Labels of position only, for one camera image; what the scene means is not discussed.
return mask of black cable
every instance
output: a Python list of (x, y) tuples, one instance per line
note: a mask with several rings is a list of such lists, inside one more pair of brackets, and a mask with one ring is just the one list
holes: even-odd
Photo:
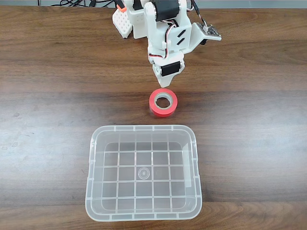
[(108, 5), (110, 5), (112, 2), (114, 2), (114, 0), (111, 0), (109, 3), (107, 3), (106, 5), (102, 6), (102, 7), (107, 7)]
[(70, 4), (69, 6), (75, 7), (78, 6), (83, 0), (77, 0), (74, 3)]
[(59, 4), (54, 4), (54, 5), (51, 5), (51, 6), (65, 6), (65, 5), (71, 4), (71, 6), (82, 6), (82, 7), (87, 7), (86, 5), (80, 5), (80, 4), (78, 4), (77, 2), (79, 2), (79, 0), (76, 1), (76, 2), (72, 2), (72, 0), (61, 0)]

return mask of white 3d-printed part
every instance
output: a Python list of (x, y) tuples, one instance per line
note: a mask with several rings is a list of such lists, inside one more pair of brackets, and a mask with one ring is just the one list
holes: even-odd
[(113, 24), (123, 38), (127, 38), (132, 31), (132, 24), (129, 21), (127, 12), (120, 12), (117, 9), (112, 16)]

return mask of wooden table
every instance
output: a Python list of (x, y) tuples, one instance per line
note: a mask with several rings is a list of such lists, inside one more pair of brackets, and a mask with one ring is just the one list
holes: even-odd
[[(0, 229), (306, 230), (307, 10), (201, 11), (223, 40), (186, 55), (166, 119), (148, 108), (147, 39), (122, 39), (113, 11), (0, 7)], [(194, 130), (196, 218), (87, 216), (90, 137), (127, 124)]]

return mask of wire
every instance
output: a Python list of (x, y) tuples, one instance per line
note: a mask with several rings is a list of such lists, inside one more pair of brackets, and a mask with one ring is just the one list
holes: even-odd
[(114, 0), (110, 0), (109, 3), (107, 3), (106, 5), (102, 6), (102, 7), (107, 7), (108, 5), (110, 5), (112, 2), (114, 2)]
[(192, 10), (194, 10), (194, 6), (193, 6), (192, 1), (191, 1), (191, 8), (190, 9), (187, 8), (187, 11), (189, 12), (189, 11), (192, 11)]
[(71, 4), (70, 6), (88, 7), (88, 6), (86, 6), (86, 5), (80, 5), (80, 4), (78, 4), (79, 2), (81, 2), (81, 1), (79, 1), (79, 0), (77, 0), (77, 1), (75, 1), (75, 2), (72, 2), (72, 1), (73, 1), (73, 0), (61, 0), (59, 4), (54, 4), (54, 5), (51, 5), (51, 6), (65, 6), (65, 5)]
[(192, 10), (194, 10), (194, 6), (191, 6), (191, 8), (189, 9), (189, 8), (187, 8), (187, 11), (188, 12), (190, 12), (190, 11), (192, 11)]
[(168, 35), (169, 35), (171, 29), (176, 27), (176, 24), (172, 21), (166, 21), (166, 20), (162, 20), (162, 22), (167, 23), (167, 24), (169, 24), (169, 23), (172, 24), (170, 27), (168, 27), (168, 29), (166, 30), (166, 33), (165, 33), (165, 43), (166, 43), (165, 56), (163, 57), (163, 56), (157, 55), (157, 54), (148, 54), (148, 56), (153, 57), (153, 58), (164, 58), (164, 59), (166, 59), (168, 57), (168, 44), (167, 44)]
[(191, 4), (193, 5), (197, 15), (199, 16), (199, 18), (201, 19), (201, 21), (204, 23), (204, 25), (207, 27), (207, 23), (206, 21), (202, 18), (201, 14), (200, 14), (200, 10), (195, 2), (195, 0), (191, 0)]

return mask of orange component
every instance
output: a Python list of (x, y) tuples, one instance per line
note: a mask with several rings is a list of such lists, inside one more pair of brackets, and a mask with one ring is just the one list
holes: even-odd
[(127, 11), (127, 7), (120, 8), (120, 6), (117, 4), (117, 9), (119, 9), (120, 12), (124, 13)]

